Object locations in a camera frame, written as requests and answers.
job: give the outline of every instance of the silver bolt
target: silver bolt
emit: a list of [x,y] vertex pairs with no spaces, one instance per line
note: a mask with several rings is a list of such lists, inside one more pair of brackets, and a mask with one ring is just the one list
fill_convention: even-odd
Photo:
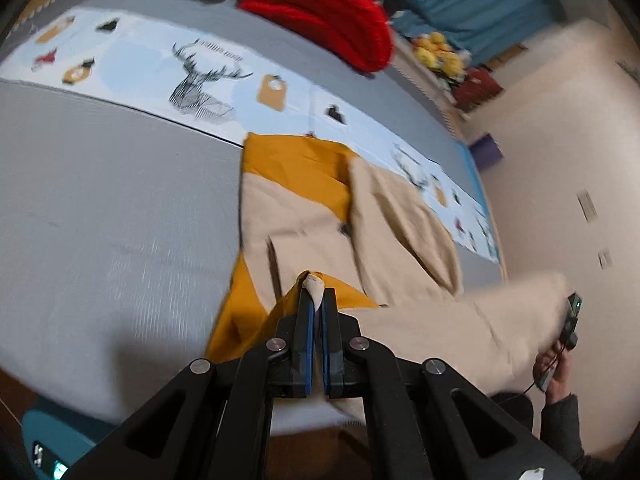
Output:
[[196,359],[191,366],[189,366],[194,374],[206,374],[211,368],[211,363],[206,359]]
[[357,336],[349,341],[349,346],[354,350],[366,350],[369,348],[369,340],[366,337]]
[[447,365],[444,364],[440,359],[429,359],[424,364],[425,370],[427,370],[430,374],[433,375],[442,375],[444,370],[447,369]]
[[278,352],[284,350],[287,346],[287,342],[279,337],[272,337],[267,341],[267,348],[272,352]]

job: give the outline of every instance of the black wire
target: black wire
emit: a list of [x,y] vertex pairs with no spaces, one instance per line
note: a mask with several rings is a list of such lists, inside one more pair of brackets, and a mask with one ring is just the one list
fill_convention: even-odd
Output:
[[[562,355],[562,353],[564,352],[564,349],[566,348],[566,343],[564,343],[562,345],[562,348],[560,349],[560,352],[556,354],[556,357],[554,358],[553,361],[551,361],[548,366],[542,371],[540,372],[540,377],[542,377],[544,374],[546,374],[549,370],[551,370],[551,368],[553,367],[553,365],[555,365],[559,360],[560,360],[560,356]],[[506,399],[501,400],[500,402],[496,402],[496,404],[498,404],[498,406],[500,406],[501,404],[504,404],[505,402],[507,402],[508,400],[511,399],[516,399],[517,397],[522,397],[525,396],[529,393],[529,390],[532,389],[536,383],[538,382],[538,379],[535,379],[530,385],[529,387],[524,390],[522,393],[520,394],[515,394],[512,397],[507,397]]]

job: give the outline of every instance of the person's hand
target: person's hand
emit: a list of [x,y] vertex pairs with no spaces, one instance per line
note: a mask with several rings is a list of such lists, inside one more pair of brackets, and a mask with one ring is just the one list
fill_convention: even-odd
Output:
[[559,400],[563,400],[571,393],[569,387],[569,378],[571,375],[571,354],[565,348],[562,353],[562,344],[556,341],[555,344],[546,352],[538,354],[536,357],[536,363],[533,365],[533,377],[538,378],[542,373],[554,362],[557,355],[559,355],[558,361],[556,361],[556,372],[553,379],[549,383],[546,390],[546,403],[553,404]]

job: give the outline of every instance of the printed deer head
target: printed deer head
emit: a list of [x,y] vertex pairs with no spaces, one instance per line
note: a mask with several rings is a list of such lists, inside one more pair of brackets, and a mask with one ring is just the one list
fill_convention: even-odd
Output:
[[189,43],[176,49],[176,45],[172,47],[174,56],[182,62],[182,68],[187,73],[187,77],[175,88],[174,93],[169,98],[178,109],[184,110],[185,108],[193,108],[202,106],[206,100],[210,97],[202,92],[202,85],[206,82],[215,82],[220,79],[245,79],[251,75],[241,74],[241,70],[238,68],[233,71],[229,71],[224,65],[218,70],[209,70],[208,72],[200,72],[196,69],[196,63],[194,58],[195,53],[185,55],[185,50],[190,46],[195,46],[197,41]]

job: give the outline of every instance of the red hat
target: red hat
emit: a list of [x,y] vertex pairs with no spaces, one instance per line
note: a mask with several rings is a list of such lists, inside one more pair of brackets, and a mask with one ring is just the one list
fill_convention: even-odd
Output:
[[373,0],[241,0],[238,7],[297,32],[363,72],[382,70],[391,60],[386,15]]

